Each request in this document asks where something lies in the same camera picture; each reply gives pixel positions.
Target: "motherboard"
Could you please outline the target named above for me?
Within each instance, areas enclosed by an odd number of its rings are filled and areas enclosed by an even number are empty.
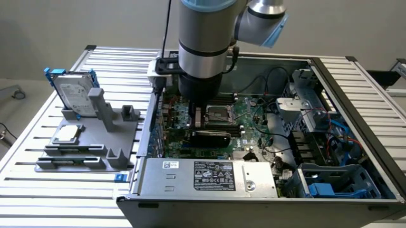
[[[204,110],[204,130],[229,134],[225,147],[213,147],[210,143],[204,147],[193,146],[188,105],[181,96],[166,96],[164,99],[164,157],[240,160],[252,152],[258,161],[270,160],[272,154],[264,151],[270,146],[270,138],[254,129],[256,126],[262,132],[268,132],[264,109],[266,102],[262,98],[226,95],[209,101]]]

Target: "floor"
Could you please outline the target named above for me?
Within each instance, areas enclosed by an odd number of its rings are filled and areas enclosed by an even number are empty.
[[[22,88],[25,99],[15,100],[9,96],[0,100],[0,122],[5,124],[9,131],[18,137],[53,89],[47,81],[0,79],[0,88],[14,84],[18,84]],[[7,148],[0,144],[0,159],[6,150]]]

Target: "aluminum profile table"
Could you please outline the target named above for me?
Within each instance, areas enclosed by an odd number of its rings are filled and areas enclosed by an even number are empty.
[[[70,70],[93,69],[113,108],[133,105],[145,115],[150,96],[146,79],[148,62],[157,50],[95,47],[85,50]],[[406,171],[406,128],[397,107],[357,63],[344,57],[320,57],[356,106],[383,145]],[[128,189],[128,183],[113,183],[113,173],[35,173],[42,147],[62,119],[61,101],[53,92],[27,124],[21,136],[0,161],[0,227],[102,227],[130,225],[112,197]],[[142,123],[133,140],[130,161],[136,160]],[[406,218],[381,221],[367,228],[403,228]]]

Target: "power supply label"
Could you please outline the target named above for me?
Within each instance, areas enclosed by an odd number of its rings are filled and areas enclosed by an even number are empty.
[[[234,191],[232,162],[194,161],[193,188],[197,191]]]

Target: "white wall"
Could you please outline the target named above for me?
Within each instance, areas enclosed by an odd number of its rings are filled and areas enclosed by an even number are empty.
[[[177,48],[173,1],[168,48]],[[404,0],[285,0],[290,15],[273,49],[241,51],[355,56],[368,69],[406,57]],[[158,48],[165,0],[0,0],[0,77],[42,79],[69,68],[86,44]]]

